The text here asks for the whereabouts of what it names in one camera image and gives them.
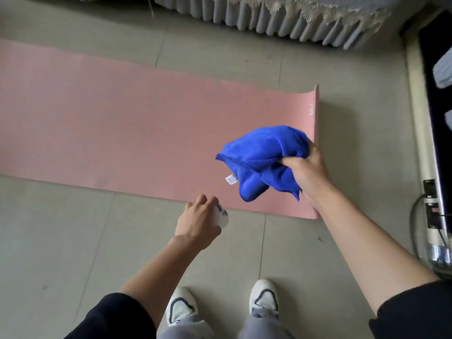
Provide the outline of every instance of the blue microfiber towel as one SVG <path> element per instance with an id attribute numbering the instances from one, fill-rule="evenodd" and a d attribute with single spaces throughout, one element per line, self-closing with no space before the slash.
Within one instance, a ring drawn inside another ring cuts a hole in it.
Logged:
<path id="1" fill-rule="evenodd" d="M 246 202 L 255 200 L 269 187 L 292 193 L 300 200 L 300 187 L 292 170 L 281 165 L 282 157 L 309 155 L 309 139 L 289 126 L 262 127 L 226 144 L 216 159 L 225 162 L 240 181 L 239 192 Z"/>

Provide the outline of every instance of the black shirt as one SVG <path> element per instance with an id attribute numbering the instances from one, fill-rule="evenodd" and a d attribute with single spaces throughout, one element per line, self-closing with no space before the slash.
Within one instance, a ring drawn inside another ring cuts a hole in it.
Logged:
<path id="1" fill-rule="evenodd" d="M 376 339 L 449 338 L 452 335 L 452 283 L 437 281 L 404 291 L 383 303 L 369 321 Z M 143 306 L 130 296 L 105 296 L 66 339 L 155 338 Z"/>

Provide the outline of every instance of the shoe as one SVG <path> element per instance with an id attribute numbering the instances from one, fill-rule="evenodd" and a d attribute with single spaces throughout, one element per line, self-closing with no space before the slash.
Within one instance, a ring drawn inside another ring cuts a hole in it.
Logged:
<path id="1" fill-rule="evenodd" d="M 175 326 L 180 320 L 197 314 L 198 307 L 188 289 L 176 288 L 166 307 L 166 323 L 168 326 Z"/>
<path id="2" fill-rule="evenodd" d="M 259 279 L 251 290 L 250 314 L 253 309 L 267 309 L 278 317 L 278 294 L 275 285 L 268 279 Z"/>

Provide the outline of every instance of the floor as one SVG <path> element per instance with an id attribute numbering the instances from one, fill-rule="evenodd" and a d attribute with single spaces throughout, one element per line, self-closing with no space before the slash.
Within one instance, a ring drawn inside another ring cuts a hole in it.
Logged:
<path id="1" fill-rule="evenodd" d="M 0 37 L 271 89 L 320 84 L 320 145 L 336 185 L 405 247 L 419 193 L 402 45 L 345 52 L 117 3 L 0 0 Z M 62 338 L 174 233 L 180 202 L 0 176 L 0 337 Z M 370 307 L 322 221 L 230 210 L 185 273 L 219 337 L 259 278 L 297 338 L 371 338 Z"/>

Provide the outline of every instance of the pants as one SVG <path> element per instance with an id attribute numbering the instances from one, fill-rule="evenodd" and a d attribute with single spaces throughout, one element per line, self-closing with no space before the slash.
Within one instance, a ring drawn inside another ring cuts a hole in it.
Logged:
<path id="1" fill-rule="evenodd" d="M 199 315 L 189 316 L 166 329 L 158 339 L 212 339 L 212 328 Z M 253 309 L 246 319 L 239 339 L 294 339 L 267 309 Z"/>

